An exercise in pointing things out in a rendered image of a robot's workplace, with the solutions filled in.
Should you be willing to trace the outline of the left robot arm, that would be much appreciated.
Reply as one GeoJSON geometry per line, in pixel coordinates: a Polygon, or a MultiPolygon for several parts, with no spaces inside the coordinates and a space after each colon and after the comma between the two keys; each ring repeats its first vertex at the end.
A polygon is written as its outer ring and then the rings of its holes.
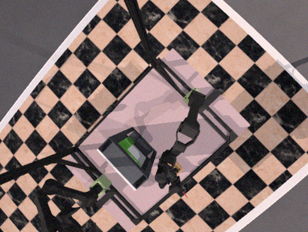
{"type": "Polygon", "coordinates": [[[197,121],[197,117],[199,112],[199,105],[201,107],[201,105],[205,103],[205,98],[206,95],[195,90],[192,90],[190,96],[188,97],[188,106],[190,109],[188,116],[184,119],[183,122],[181,122],[176,131],[177,141],[175,141],[174,147],[172,146],[170,150],[163,152],[161,158],[159,159],[159,168],[157,169],[155,175],[155,181],[159,183],[158,185],[160,189],[163,189],[167,184],[170,184],[170,182],[166,179],[167,172],[174,168],[174,165],[176,164],[176,157],[180,155],[180,153],[184,152],[188,146],[195,143],[200,133],[200,124],[197,121]],[[178,141],[178,132],[192,138],[192,140],[186,144],[178,141]],[[167,163],[171,164],[172,166],[169,166],[167,163]]]}

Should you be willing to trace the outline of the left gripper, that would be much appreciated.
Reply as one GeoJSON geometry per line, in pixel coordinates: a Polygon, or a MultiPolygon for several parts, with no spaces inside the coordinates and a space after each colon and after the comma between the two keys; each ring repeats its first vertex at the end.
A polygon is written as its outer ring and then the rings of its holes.
{"type": "Polygon", "coordinates": [[[183,192],[180,177],[178,176],[177,179],[177,173],[174,172],[179,173],[177,168],[173,168],[173,170],[169,170],[169,172],[167,173],[167,180],[171,183],[171,185],[169,186],[170,195],[173,195],[178,191],[183,192]]]}

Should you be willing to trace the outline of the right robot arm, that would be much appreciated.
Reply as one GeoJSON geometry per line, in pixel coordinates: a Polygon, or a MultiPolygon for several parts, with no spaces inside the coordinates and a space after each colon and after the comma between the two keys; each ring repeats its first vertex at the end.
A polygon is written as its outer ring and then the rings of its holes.
{"type": "Polygon", "coordinates": [[[51,213],[50,207],[46,200],[47,195],[51,196],[54,194],[59,194],[61,196],[80,200],[83,203],[83,206],[91,207],[98,199],[98,194],[103,190],[98,183],[96,183],[94,187],[91,187],[88,192],[82,192],[65,187],[52,178],[46,180],[43,187],[34,198],[34,202],[41,220],[41,232],[57,232],[60,227],[59,220],[51,213]]]}

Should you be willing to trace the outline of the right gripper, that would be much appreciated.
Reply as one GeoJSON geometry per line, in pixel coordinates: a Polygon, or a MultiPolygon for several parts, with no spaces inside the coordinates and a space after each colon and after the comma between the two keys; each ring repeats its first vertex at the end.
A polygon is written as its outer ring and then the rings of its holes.
{"type": "MultiPolygon", "coordinates": [[[[60,223],[62,223],[63,221],[67,221],[69,224],[65,227],[66,228],[66,232],[84,232],[81,229],[81,225],[79,223],[77,223],[76,219],[74,219],[72,217],[72,215],[74,213],[76,213],[81,207],[76,207],[76,208],[72,208],[69,205],[67,205],[63,210],[61,210],[57,215],[56,218],[59,220],[60,223]]],[[[95,226],[96,222],[92,225],[91,228],[89,228],[89,230],[87,232],[94,232],[94,226],[95,226]]],[[[64,228],[64,229],[65,229],[64,228]]],[[[63,229],[63,230],[64,230],[63,229]]],[[[63,231],[62,230],[62,231],[63,231]]],[[[62,232],[61,231],[61,232],[62,232]]]]}

